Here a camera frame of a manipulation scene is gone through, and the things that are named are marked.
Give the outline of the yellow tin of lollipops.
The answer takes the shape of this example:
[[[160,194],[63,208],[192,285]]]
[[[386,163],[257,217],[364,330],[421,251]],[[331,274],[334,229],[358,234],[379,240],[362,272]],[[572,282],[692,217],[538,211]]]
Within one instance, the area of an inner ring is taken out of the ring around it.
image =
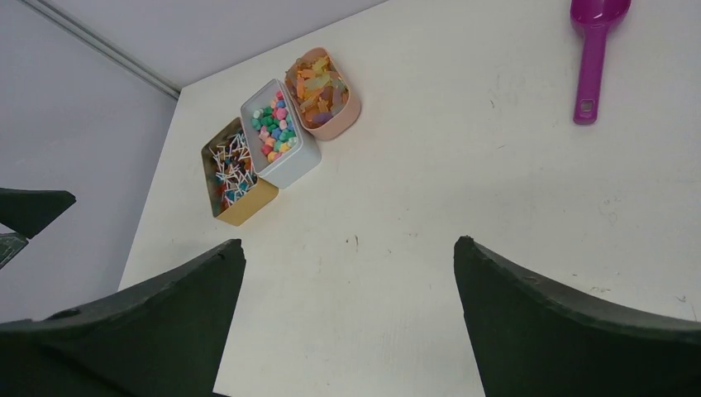
[[[212,216],[239,227],[275,199],[279,189],[253,170],[251,149],[236,117],[200,150]]]

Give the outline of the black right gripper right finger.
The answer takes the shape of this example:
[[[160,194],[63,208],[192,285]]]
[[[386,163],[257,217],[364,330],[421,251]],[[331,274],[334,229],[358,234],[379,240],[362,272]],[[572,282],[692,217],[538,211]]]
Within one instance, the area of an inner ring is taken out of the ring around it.
[[[487,396],[697,396],[700,325],[628,308],[475,242],[455,282]]]

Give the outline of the purple plastic scoop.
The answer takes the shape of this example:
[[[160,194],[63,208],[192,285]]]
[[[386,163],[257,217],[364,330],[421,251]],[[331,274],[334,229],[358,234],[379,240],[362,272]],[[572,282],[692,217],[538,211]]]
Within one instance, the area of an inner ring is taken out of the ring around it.
[[[588,126],[598,119],[608,33],[627,15],[631,0],[574,0],[572,27],[583,38],[573,121]]]

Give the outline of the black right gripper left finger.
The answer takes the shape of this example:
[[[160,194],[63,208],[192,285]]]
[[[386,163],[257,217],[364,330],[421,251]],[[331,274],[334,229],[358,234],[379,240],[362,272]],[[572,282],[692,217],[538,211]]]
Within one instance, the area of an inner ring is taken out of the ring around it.
[[[245,268],[231,239],[105,298],[3,323],[2,395],[214,395]]]

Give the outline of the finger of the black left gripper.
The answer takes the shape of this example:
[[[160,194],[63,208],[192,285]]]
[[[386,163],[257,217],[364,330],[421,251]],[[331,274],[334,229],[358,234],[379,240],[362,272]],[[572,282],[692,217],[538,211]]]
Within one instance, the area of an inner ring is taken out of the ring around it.
[[[0,269],[5,267],[27,245],[29,240],[17,232],[2,233],[0,238]]]
[[[1,224],[32,239],[75,203],[64,190],[1,188]]]

